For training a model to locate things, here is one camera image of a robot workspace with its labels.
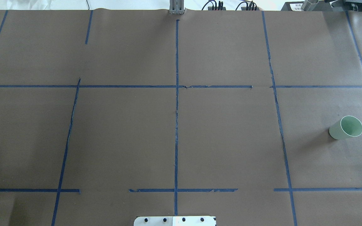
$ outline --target sticker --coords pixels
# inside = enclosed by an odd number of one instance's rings
[[[301,9],[301,6],[303,5],[303,3],[293,3],[293,4],[290,4],[290,8],[291,10],[293,11],[303,11]]]

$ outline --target silver metal cylinder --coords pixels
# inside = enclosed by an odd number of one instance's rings
[[[312,11],[314,10],[318,2],[319,0],[305,0],[303,5],[301,6],[301,9],[304,11]]]

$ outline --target green cup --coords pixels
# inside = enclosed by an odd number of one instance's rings
[[[362,133],[362,123],[354,116],[345,116],[329,128],[329,134],[336,140],[358,137]]]

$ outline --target metal bracket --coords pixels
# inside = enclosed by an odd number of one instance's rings
[[[170,0],[170,14],[184,14],[184,0]]]
[[[137,217],[134,226],[216,226],[212,216]]]

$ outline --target light green plastic cup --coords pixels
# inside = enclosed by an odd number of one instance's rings
[[[329,128],[329,134],[336,140],[358,137],[362,133],[362,123],[354,116],[345,116]]]

